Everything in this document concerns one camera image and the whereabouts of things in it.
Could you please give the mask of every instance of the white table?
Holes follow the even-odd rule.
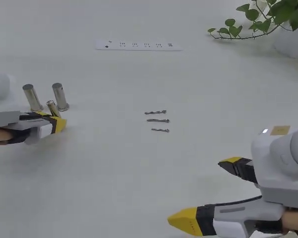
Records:
[[[0,147],[0,238],[187,238],[167,217],[259,191],[217,162],[250,157],[266,125],[298,123],[298,61],[206,35],[225,0],[0,0],[0,71],[42,103],[64,86],[66,131]],[[95,51],[98,38],[182,52]],[[170,124],[148,123],[166,109]],[[169,128],[170,133],[152,127]]]

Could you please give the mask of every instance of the plant stem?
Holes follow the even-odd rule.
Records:
[[[264,34],[261,34],[261,35],[258,35],[258,36],[249,36],[249,37],[244,37],[244,38],[235,38],[234,40],[247,40],[247,39],[255,39],[257,37],[261,37],[261,36],[266,36],[266,35],[269,35],[270,33],[274,32],[277,28],[279,27],[279,25],[277,25],[274,29],[272,29],[270,32],[267,32],[267,33],[264,33]],[[220,37],[215,37],[213,36],[214,39],[224,39],[224,40],[231,40],[231,38],[228,38],[228,37],[223,37],[221,34],[220,34]]]
[[[264,18],[267,20],[267,17],[265,16],[265,14],[263,13],[263,11],[259,8],[257,0],[256,0],[256,7],[257,9],[260,11],[260,13],[264,16]]]

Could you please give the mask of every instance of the metal pin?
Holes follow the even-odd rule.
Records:
[[[155,128],[152,128],[151,130],[155,130],[155,131],[163,131],[163,132],[169,132],[169,131],[170,131],[169,129],[162,130],[162,129],[155,129]]]
[[[58,111],[55,102],[53,100],[47,101],[46,105],[49,107],[49,110],[51,112],[51,115],[54,117],[61,117],[60,112]]]
[[[164,120],[158,120],[158,119],[148,119],[147,121],[165,122],[165,123],[169,123],[169,122],[170,122],[170,120],[169,120],[169,119],[164,119]]]
[[[60,83],[55,83],[52,85],[56,102],[58,104],[58,110],[60,112],[65,112],[69,109],[69,104],[66,102],[63,86]]]
[[[43,106],[40,104],[38,96],[36,95],[36,92],[34,90],[34,87],[32,84],[25,84],[22,87],[25,96],[30,104],[31,111],[38,112],[43,110]]]
[[[145,112],[146,115],[150,115],[150,114],[166,114],[166,113],[167,113],[166,110],[157,111],[157,112]]]

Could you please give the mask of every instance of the silver cylinder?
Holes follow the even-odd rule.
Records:
[[[55,99],[57,102],[57,107],[60,112],[65,112],[69,109],[69,104],[66,102],[63,86],[60,83],[55,83],[52,85]]]
[[[38,96],[36,95],[36,92],[34,90],[34,87],[32,84],[25,84],[22,87],[25,96],[30,104],[31,111],[38,112],[43,110],[43,106],[40,104],[40,101],[38,99]]]
[[[53,100],[49,100],[46,105],[48,106],[50,112],[51,112],[51,115],[54,116],[54,117],[61,117],[61,114],[59,113],[56,105],[55,105],[55,102]]]

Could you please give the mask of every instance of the white pot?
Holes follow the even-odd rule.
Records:
[[[285,23],[284,27],[291,29],[289,23]],[[287,31],[280,28],[274,48],[283,55],[298,59],[298,29],[296,31]]]

